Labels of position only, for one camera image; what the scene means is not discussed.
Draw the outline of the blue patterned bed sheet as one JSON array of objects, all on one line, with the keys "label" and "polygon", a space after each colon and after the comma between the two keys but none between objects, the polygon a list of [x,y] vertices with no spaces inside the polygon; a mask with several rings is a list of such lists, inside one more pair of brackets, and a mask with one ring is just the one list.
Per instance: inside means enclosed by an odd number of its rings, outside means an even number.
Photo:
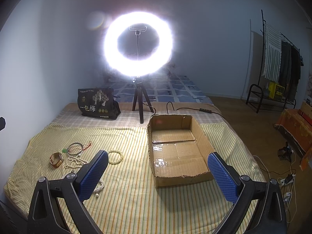
[{"label": "blue patterned bed sheet", "polygon": [[[150,101],[175,103],[205,103],[213,102],[185,75],[170,75],[168,77],[153,77],[143,80]],[[116,101],[131,103],[134,99],[135,86],[131,79],[121,79],[110,82],[106,88],[114,89]]]}]

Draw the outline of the black clothes rack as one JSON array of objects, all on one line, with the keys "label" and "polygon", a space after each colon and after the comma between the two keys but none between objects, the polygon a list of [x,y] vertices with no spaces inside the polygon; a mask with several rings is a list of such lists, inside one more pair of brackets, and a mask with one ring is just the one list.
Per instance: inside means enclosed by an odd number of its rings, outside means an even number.
[{"label": "black clothes rack", "polygon": [[300,48],[262,19],[262,56],[257,83],[249,87],[246,105],[256,113],[296,108],[296,93],[303,66]]}]

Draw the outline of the orange cloth covered stand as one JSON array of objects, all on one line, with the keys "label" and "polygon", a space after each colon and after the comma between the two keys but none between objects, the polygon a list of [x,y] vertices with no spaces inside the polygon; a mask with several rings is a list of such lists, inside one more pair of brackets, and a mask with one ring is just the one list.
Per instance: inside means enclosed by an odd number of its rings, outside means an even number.
[{"label": "orange cloth covered stand", "polygon": [[311,168],[311,105],[303,101],[299,109],[285,109],[274,127],[282,127],[299,146],[303,154],[301,170]]}]

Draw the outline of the yellow striped cloth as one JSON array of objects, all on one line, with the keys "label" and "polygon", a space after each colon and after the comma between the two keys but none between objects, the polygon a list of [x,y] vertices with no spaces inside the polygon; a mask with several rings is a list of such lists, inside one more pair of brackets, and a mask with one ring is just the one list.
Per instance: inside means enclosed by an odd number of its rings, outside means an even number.
[{"label": "yellow striped cloth", "polygon": [[104,189],[85,207],[103,233],[212,233],[230,209],[215,181],[157,188],[150,167],[145,127],[82,128],[51,123],[28,143],[16,161],[4,192],[27,215],[39,177],[49,180],[69,172],[54,168],[50,155],[73,142],[91,143],[82,154],[90,161],[99,150],[109,152]]}]

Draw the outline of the dark hanging clothes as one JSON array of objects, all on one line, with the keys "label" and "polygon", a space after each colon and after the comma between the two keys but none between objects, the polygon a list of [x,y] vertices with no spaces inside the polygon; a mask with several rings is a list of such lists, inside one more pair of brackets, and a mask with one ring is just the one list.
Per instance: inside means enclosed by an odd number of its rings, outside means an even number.
[{"label": "dark hanging clothes", "polygon": [[300,52],[290,43],[282,41],[279,85],[285,88],[285,97],[294,101],[304,66]]}]

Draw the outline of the brown cardboard box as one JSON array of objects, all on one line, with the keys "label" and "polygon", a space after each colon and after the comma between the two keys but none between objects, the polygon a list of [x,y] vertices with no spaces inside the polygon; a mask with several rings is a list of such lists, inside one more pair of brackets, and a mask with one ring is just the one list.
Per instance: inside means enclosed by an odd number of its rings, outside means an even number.
[{"label": "brown cardboard box", "polygon": [[157,188],[213,179],[208,155],[215,151],[190,115],[156,115],[147,125],[150,167]]}]

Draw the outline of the white striped hanging garment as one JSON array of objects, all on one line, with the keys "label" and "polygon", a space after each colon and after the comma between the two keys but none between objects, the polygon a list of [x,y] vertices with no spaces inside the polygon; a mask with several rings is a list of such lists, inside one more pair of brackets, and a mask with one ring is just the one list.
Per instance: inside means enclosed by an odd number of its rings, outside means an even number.
[{"label": "white striped hanging garment", "polygon": [[264,23],[264,68],[262,75],[273,82],[279,81],[281,66],[281,33],[272,25]]}]

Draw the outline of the black printed snack bag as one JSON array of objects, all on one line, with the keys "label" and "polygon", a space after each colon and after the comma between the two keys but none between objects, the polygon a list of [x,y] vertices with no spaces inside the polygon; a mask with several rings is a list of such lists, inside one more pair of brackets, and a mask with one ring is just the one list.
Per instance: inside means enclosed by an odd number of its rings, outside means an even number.
[{"label": "black printed snack bag", "polygon": [[121,110],[112,88],[78,89],[77,104],[83,116],[117,119]]}]

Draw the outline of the black device on floor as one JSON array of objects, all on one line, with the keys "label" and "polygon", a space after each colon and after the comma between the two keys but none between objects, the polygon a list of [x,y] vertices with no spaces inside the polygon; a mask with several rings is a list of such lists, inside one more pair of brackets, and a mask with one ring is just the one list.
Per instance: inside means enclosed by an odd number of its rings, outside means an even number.
[{"label": "black device on floor", "polygon": [[292,163],[293,150],[288,142],[285,143],[283,148],[278,149],[278,157],[282,161],[288,161]]}]

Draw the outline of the black tripod stand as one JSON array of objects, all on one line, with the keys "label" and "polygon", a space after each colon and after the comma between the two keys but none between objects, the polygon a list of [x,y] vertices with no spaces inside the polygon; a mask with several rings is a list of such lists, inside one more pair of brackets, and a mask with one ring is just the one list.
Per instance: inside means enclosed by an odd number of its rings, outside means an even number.
[{"label": "black tripod stand", "polygon": [[135,111],[136,106],[139,108],[139,119],[140,123],[144,123],[144,111],[143,106],[146,105],[150,109],[150,112],[155,114],[155,109],[153,108],[151,101],[149,99],[147,90],[143,84],[141,77],[136,77],[132,79],[135,86],[135,92],[133,97],[132,111]]}]

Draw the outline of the yellow crate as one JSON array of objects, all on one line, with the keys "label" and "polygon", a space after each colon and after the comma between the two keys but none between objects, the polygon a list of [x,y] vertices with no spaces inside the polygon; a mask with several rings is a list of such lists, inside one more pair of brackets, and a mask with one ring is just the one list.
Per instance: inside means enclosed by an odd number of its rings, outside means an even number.
[{"label": "yellow crate", "polygon": [[285,91],[285,88],[283,86],[279,85],[276,82],[270,81],[268,90],[269,90],[269,98],[274,100],[282,100]]}]

